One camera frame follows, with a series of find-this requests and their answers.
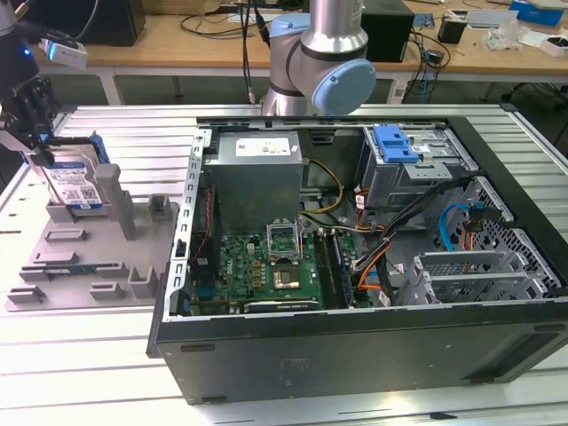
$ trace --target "gray power supply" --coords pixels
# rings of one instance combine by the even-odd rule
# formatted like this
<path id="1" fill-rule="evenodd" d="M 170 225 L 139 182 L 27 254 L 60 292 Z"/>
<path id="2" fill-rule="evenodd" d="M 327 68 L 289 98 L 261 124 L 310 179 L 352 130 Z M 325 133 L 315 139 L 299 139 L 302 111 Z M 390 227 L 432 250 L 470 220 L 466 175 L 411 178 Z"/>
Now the gray power supply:
<path id="1" fill-rule="evenodd" d="M 223 133 L 204 170 L 219 188 L 223 233 L 263 233 L 274 219 L 296 220 L 303 170 L 297 132 Z"/>

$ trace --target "blue box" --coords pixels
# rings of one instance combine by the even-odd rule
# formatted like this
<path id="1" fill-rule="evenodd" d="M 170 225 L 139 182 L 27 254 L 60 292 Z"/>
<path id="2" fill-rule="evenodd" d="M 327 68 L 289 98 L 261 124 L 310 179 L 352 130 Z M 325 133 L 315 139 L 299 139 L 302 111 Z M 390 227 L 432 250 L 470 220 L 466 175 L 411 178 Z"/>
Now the blue box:
<path id="1" fill-rule="evenodd" d="M 513 0 L 509 7 L 510 11 L 518 11 L 517 19 L 536 24 L 555 27 L 562 19 L 563 10 L 560 9 L 539 9 L 527 2 Z"/>

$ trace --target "blue cable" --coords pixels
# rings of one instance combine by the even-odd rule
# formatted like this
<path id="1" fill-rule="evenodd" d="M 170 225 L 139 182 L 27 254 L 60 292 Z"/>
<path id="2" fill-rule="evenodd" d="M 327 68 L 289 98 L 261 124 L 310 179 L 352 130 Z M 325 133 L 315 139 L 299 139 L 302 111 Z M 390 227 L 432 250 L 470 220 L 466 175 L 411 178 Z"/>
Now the blue cable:
<path id="1" fill-rule="evenodd" d="M 449 206 L 447 206 L 446 209 L 440 215 L 440 220 L 439 220 L 440 236 L 442 237 L 442 241 L 444 242 L 444 245 L 446 246 L 447 251 L 454 251 L 454 245 L 450 241 L 450 237 L 448 236 L 447 229 L 446 229 L 447 215 L 452 209 L 462 209 L 462 210 L 465 210 L 465 211 L 469 211 L 469 207 L 466 206 L 465 204 L 455 203 L 455 204 L 450 204 Z"/>

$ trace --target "wooden desk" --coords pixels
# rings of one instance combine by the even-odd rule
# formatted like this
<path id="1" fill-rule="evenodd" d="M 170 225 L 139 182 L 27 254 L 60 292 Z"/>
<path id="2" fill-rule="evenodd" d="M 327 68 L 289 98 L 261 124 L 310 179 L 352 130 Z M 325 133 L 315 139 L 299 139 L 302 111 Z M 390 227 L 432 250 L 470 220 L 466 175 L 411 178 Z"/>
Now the wooden desk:
<path id="1" fill-rule="evenodd" d="M 470 0 L 486 9 L 506 10 L 508 7 L 487 3 L 486 0 Z M 407 1 L 406 4 L 417 13 L 433 13 L 441 17 L 448 9 L 471 9 L 462 0 L 449 0 L 445 5 L 434 5 Z M 187 25 L 195 28 L 198 20 Z M 422 32 L 436 38 L 439 27 L 425 28 Z M 561 25 L 568 27 L 568 13 Z M 204 22 L 200 31 L 215 32 L 237 28 L 240 23 Z M 558 28 L 536 26 L 523 23 L 535 30 L 555 34 Z M 248 40 L 248 55 L 253 76 L 269 75 L 270 52 L 257 36 Z M 531 46 L 523 50 L 489 51 L 483 43 L 485 30 L 466 28 L 460 44 L 447 44 L 452 60 L 440 73 L 439 80 L 477 81 L 477 82 L 528 82 L 528 83 L 568 83 L 568 59 L 553 58 Z M 433 42 L 427 46 L 435 47 Z M 103 84 L 110 105 L 121 105 L 122 97 L 114 83 L 115 75 L 214 75 L 239 76 L 242 67 L 241 40 L 212 40 L 182 31 L 175 16 L 148 16 L 146 30 L 133 47 L 88 46 L 90 54 L 87 74 L 98 75 Z M 377 63 L 377 78 L 391 79 L 389 101 L 399 103 L 396 94 L 406 88 L 419 67 L 418 49 L 410 44 L 401 63 Z M 71 70 L 43 63 L 43 71 L 53 74 L 84 74 L 84 71 Z M 177 94 L 181 84 L 174 79 Z"/>

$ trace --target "floor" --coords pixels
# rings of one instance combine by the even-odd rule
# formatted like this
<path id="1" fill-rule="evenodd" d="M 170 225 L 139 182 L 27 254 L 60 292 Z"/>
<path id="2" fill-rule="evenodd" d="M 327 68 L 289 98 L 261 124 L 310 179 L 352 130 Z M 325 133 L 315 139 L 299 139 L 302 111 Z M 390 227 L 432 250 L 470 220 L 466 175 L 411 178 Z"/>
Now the floor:
<path id="1" fill-rule="evenodd" d="M 54 75 L 52 77 L 55 95 L 61 104 L 67 105 L 105 105 L 106 98 L 99 84 L 99 79 L 90 75 Z M 169 77 L 160 76 L 119 76 L 117 83 L 122 90 L 124 100 L 130 105 L 160 105 L 172 103 L 187 104 L 245 104 L 248 95 L 242 79 L 237 77 L 185 77 L 182 79 L 184 97 L 175 99 Z M 257 95 L 268 90 L 266 78 L 253 78 Z M 433 92 L 432 104 L 472 104 L 479 103 L 479 94 L 484 83 L 441 82 Z M 513 84 L 499 83 L 487 100 L 501 102 L 501 95 L 510 90 Z M 387 99 L 390 82 L 379 81 L 368 103 L 381 104 Z M 406 103 L 417 103 L 419 95 L 410 95 Z M 568 121 L 568 108 L 556 112 L 554 106 L 559 103 L 550 93 L 537 90 L 531 85 L 517 92 L 511 100 L 519 111 L 548 139 L 556 140 L 560 130 Z M 558 148 L 568 153 L 568 131 L 560 138 Z M 0 192 L 5 182 L 21 164 L 17 153 L 0 149 Z"/>

